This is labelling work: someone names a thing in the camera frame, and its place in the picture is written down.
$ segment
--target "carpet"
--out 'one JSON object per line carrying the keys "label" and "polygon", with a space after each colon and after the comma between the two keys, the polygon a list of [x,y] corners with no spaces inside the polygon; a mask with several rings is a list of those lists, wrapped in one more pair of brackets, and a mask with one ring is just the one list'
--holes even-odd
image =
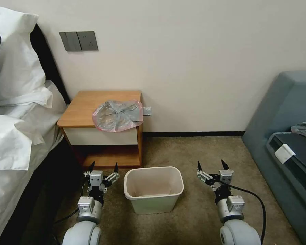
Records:
{"label": "carpet", "polygon": [[[259,172],[240,137],[148,137],[143,143],[143,167],[174,166],[182,174],[184,192],[170,213],[137,215],[131,202],[123,193],[124,175],[104,196],[102,210],[101,245],[156,245],[156,244],[221,244],[217,207],[214,193],[196,177],[197,160],[203,171],[217,173],[223,159],[234,170],[232,185],[258,194],[267,212],[267,228],[264,244],[300,244],[272,192]],[[259,234],[262,230],[262,209],[252,195],[232,190],[242,195],[246,204],[243,210],[245,222]],[[77,207],[79,190],[68,190],[56,219],[71,213]],[[54,226],[54,232],[62,242],[77,215]]]}

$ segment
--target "trash can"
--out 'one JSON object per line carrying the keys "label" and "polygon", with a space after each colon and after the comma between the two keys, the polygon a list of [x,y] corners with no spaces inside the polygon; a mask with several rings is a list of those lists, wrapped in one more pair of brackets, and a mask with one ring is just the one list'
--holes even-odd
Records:
{"label": "trash can", "polygon": [[183,190],[181,173],[175,167],[139,168],[125,175],[124,193],[136,214],[172,211]]}

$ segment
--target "wall switch panel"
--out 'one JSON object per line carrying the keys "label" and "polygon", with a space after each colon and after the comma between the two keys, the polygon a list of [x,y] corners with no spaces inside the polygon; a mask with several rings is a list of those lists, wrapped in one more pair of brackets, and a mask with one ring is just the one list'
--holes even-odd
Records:
{"label": "wall switch panel", "polygon": [[69,52],[98,50],[95,34],[88,32],[59,32],[65,50]]}
{"label": "wall switch panel", "polygon": [[60,32],[62,43],[66,51],[81,51],[77,32]]}
{"label": "wall switch panel", "polygon": [[77,32],[77,36],[82,50],[99,50],[96,43],[95,33],[93,31]]}

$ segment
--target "nightstand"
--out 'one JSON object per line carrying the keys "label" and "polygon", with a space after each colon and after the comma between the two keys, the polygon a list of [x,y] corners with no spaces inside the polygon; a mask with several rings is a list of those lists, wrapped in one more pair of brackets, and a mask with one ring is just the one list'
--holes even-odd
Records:
{"label": "nightstand", "polygon": [[143,125],[118,133],[95,128],[92,113],[108,100],[139,100],[140,91],[79,91],[58,121],[78,161],[86,168],[95,161],[95,169],[138,168],[142,163]]}

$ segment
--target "white drawer front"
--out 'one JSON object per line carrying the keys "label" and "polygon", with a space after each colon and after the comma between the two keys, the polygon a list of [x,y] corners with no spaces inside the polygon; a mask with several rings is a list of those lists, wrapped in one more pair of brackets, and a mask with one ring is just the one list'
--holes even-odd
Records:
{"label": "white drawer front", "polygon": [[136,128],[118,133],[96,128],[64,128],[71,145],[137,145]]}

